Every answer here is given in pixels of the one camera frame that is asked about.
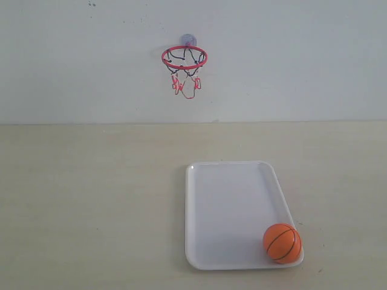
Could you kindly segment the small orange basketball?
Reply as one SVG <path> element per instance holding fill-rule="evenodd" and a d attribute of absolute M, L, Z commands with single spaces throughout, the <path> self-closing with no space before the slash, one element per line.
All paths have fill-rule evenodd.
<path fill-rule="evenodd" d="M 295 263 L 301 256 L 302 239 L 290 224 L 274 224 L 266 229 L 262 246 L 266 255 L 275 263 Z"/>

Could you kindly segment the red mini basketball hoop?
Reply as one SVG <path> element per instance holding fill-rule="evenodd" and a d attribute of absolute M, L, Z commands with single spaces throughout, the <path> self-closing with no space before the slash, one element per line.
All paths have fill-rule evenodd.
<path fill-rule="evenodd" d="M 202 88 L 199 73 L 208 61 L 208 53 L 192 45 L 177 45 L 163 51 L 161 61 L 171 76 L 174 94 L 193 99 Z"/>

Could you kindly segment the white rectangular plastic tray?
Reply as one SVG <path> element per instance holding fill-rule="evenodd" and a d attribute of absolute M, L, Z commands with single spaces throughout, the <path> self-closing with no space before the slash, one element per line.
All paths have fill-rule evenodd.
<path fill-rule="evenodd" d="M 263 161 L 198 162 L 186 169 L 185 256 L 199 270 L 276 269 L 262 239 L 274 224 L 294 225 L 273 167 Z"/>

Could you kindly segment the clear suction cup mount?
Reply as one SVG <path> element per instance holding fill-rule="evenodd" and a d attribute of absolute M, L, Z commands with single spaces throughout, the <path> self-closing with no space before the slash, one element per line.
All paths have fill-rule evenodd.
<path fill-rule="evenodd" d="M 197 45 L 197 39 L 193 34 L 184 34 L 180 37 L 180 44 L 182 46 L 195 47 Z"/>

